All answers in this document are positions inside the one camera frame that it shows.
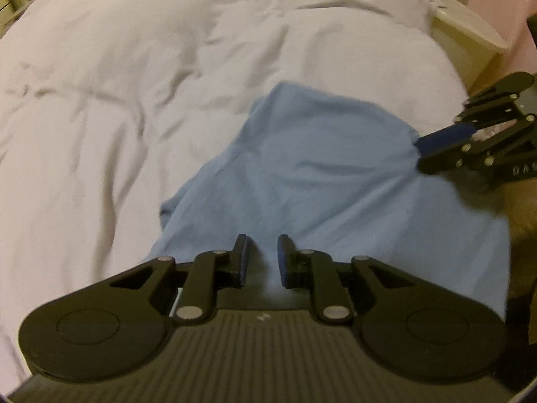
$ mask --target white bed sheet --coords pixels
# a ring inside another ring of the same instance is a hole
[[[137,264],[160,203],[280,80],[421,133],[465,90],[428,0],[37,0],[0,41],[0,392],[42,303]]]

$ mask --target blue cloth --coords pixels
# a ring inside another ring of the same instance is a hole
[[[246,287],[225,307],[303,307],[281,286],[277,238],[329,253],[368,255],[482,302],[501,317],[509,235],[501,198],[464,171],[416,170],[417,132],[380,107],[279,84],[252,107],[236,140],[162,205],[148,258],[192,261],[255,242]]]

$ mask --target wrinkled bedding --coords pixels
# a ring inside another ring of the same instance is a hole
[[[159,207],[281,80],[426,134],[465,90],[429,0],[36,0],[0,40],[0,392],[27,313],[140,262]]]

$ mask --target ribbed surface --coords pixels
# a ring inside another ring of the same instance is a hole
[[[165,351],[125,377],[66,385],[35,377],[13,403],[435,402],[504,403],[492,378],[420,384],[369,359],[351,332],[307,311],[220,311],[209,324],[181,328]]]

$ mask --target blue garment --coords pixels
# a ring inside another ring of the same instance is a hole
[[[416,170],[417,133],[371,103],[279,84],[253,107],[236,140],[161,209],[148,258],[188,262],[256,245],[246,287],[225,307],[303,307],[281,286],[277,238],[335,261],[367,255],[505,312],[509,233],[501,198],[468,172]]]

